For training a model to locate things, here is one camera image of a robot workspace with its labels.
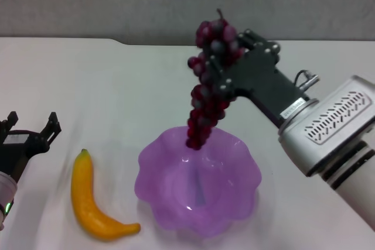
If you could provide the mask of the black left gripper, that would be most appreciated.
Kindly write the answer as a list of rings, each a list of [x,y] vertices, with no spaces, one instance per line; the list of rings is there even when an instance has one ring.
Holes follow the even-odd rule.
[[[5,138],[1,144],[1,172],[10,176],[16,183],[28,161],[35,155],[46,153],[49,145],[62,131],[55,112],[50,113],[48,122],[40,133],[26,130],[10,131],[17,121],[17,113],[11,111],[7,119],[0,123],[0,134]]]

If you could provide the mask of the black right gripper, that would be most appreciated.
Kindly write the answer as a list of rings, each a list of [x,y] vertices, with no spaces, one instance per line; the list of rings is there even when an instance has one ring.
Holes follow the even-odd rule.
[[[222,101],[248,98],[277,128],[285,122],[281,113],[297,99],[309,97],[275,65],[279,43],[251,29],[237,35],[240,47],[249,50],[237,61],[226,55],[205,53],[204,84]]]

